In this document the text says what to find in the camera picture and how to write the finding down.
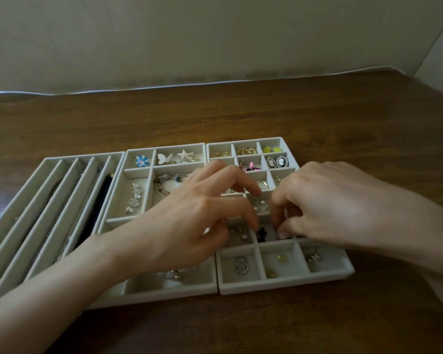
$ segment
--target person's left hand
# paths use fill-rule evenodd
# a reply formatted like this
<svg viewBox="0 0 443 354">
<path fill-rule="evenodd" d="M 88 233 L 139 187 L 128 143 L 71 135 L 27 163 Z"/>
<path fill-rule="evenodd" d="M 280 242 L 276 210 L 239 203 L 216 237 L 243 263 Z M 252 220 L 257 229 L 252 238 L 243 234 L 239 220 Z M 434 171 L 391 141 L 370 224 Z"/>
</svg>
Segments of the person's left hand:
<svg viewBox="0 0 443 354">
<path fill-rule="evenodd" d="M 256 212 L 247 198 L 220 196 L 230 188 L 246 188 L 261 196 L 256 181 L 238 166 L 210 161 L 148 212 L 92 237 L 105 242 L 125 278 L 198 265 L 228 240 L 226 218 L 241 216 L 249 228 L 258 230 Z"/>
</svg>

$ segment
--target brown wooden surface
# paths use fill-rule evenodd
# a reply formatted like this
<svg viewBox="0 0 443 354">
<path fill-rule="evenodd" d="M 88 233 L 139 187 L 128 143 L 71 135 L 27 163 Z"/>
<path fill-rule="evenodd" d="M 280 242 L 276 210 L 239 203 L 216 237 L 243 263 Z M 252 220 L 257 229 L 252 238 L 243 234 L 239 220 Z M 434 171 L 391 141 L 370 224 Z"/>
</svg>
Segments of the brown wooden surface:
<svg viewBox="0 0 443 354">
<path fill-rule="evenodd" d="M 44 157 L 283 136 L 443 205 L 443 95 L 396 73 L 0 97 L 0 212 Z M 86 311 L 50 353 L 443 353 L 443 306 L 399 261 L 345 281 Z"/>
</svg>

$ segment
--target jewelry organizer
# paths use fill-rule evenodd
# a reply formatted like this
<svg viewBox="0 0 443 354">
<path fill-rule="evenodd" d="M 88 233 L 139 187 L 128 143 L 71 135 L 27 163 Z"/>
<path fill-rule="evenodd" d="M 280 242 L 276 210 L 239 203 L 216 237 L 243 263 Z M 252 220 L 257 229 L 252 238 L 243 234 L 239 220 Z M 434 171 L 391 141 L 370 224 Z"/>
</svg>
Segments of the jewelry organizer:
<svg viewBox="0 0 443 354">
<path fill-rule="evenodd" d="M 221 194 L 248 198 L 261 232 L 248 230 L 241 218 L 227 219 L 229 241 L 200 266 L 175 269 L 176 277 L 160 272 L 126 280 L 103 293 L 89 309 L 218 290 L 227 295 L 339 280 L 354 273 L 342 249 L 306 238 L 277 237 L 269 220 L 268 199 L 299 166 L 283 138 L 265 138 L 45 159 L 0 217 L 0 297 L 71 252 L 108 173 L 115 175 L 92 234 L 109 232 L 148 211 L 166 192 L 180 186 L 180 177 L 213 158 L 241 165 L 261 188 L 260 198 L 231 189 Z M 162 178 L 164 184 L 154 183 Z"/>
</svg>

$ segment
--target white butterfly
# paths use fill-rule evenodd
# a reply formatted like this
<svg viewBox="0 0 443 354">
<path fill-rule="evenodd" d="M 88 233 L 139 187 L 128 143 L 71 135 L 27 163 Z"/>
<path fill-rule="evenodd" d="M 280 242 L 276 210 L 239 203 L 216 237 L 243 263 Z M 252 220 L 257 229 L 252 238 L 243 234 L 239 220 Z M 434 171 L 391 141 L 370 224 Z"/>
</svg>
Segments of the white butterfly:
<svg viewBox="0 0 443 354">
<path fill-rule="evenodd" d="M 164 164 L 169 163 L 171 161 L 172 154 L 169 154 L 167 157 L 164 154 L 159 153 L 158 154 L 158 164 Z"/>
</svg>

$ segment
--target hand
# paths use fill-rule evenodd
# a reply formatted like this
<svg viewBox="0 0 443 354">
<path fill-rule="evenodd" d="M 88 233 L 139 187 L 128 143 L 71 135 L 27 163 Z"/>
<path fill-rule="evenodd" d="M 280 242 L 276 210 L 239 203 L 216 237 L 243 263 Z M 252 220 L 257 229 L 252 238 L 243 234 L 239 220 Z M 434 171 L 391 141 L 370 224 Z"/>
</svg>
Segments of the hand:
<svg viewBox="0 0 443 354">
<path fill-rule="evenodd" d="M 307 163 L 274 190 L 270 211 L 281 238 L 305 235 L 443 273 L 443 208 L 350 164 Z"/>
<path fill-rule="evenodd" d="M 246 188 L 261 196 L 256 181 L 239 167 L 213 160 L 140 217 L 103 234 L 125 278 L 198 265 L 228 240 L 224 219 L 241 216 L 253 230 L 258 218 L 247 198 L 220 197 Z"/>
</svg>

